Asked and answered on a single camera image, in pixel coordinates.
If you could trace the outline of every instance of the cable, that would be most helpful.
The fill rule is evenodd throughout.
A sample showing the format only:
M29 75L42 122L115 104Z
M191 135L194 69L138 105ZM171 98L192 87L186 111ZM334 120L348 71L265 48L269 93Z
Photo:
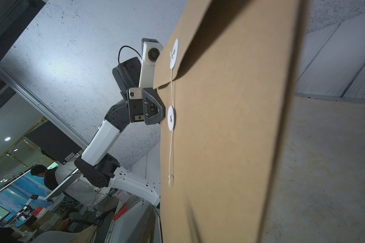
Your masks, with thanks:
M69 176L71 176L71 175L80 174L80 173L82 173L82 172L76 172L76 173L74 173L74 174L69 174L69 175L67 175L67 176L65 177L65 179L66 179L66 178L68 178L68 177L69 177Z
M124 47L128 47L128 48L131 48L133 49L140 58L142 58L142 56L139 54L139 52L137 52L134 48L132 48L131 46L122 46L119 50L119 53L117 54L117 63L120 64L120 51L124 48Z

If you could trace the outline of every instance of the person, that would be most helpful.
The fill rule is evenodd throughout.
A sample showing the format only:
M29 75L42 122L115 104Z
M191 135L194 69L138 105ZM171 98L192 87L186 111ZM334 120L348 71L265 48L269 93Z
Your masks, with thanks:
M52 169L47 169L44 165L36 164L31 168L30 173L33 176L43 177L45 186L50 190L54 190L76 168L73 161L69 161L66 164L59 165ZM95 189L97 188L81 175L78 180L67 187L64 192L84 206L94 207L97 198L97 194L94 192ZM97 205L96 208L100 211L100 214L101 212L107 212L116 208L118 202L119 200L116 197L107 197L107 199Z

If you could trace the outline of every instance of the envelope flap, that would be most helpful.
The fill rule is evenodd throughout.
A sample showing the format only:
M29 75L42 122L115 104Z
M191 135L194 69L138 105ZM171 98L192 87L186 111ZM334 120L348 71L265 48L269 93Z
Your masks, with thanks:
M170 51L172 51L174 42L177 38L179 39L179 46L173 70L178 70L185 51L188 49L191 40L195 36L210 3L211 0L187 0L176 28L157 59L154 74L154 88L170 82Z

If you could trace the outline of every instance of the ceiling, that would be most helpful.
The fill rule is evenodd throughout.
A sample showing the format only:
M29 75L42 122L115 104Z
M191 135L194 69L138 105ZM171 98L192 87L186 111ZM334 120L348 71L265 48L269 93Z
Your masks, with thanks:
M365 0L311 0L307 32L365 13Z
M49 0L2 60L10 72L90 141L122 99L112 76L123 45L165 45L184 0ZM365 0L314 0L307 31L365 12ZM135 56L124 49L121 60ZM110 153L129 168L160 141L159 125L130 124Z
M42 115L15 94L0 108L0 155L6 152Z

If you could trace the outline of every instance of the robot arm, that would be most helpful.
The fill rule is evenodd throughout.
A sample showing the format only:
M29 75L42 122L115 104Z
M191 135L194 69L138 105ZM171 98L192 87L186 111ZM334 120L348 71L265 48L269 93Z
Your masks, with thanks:
M107 154L126 126L144 121L157 124L165 117L165 106L153 90L155 62L163 47L154 39L142 39L142 64L138 58L120 63L112 74L121 90L123 100L113 105L104 117L101 127L83 154L75 160L77 170L71 173L46 197L49 200L61 194L81 174L96 187L119 188L142 197L153 205L160 203L160 184L150 182L120 167Z

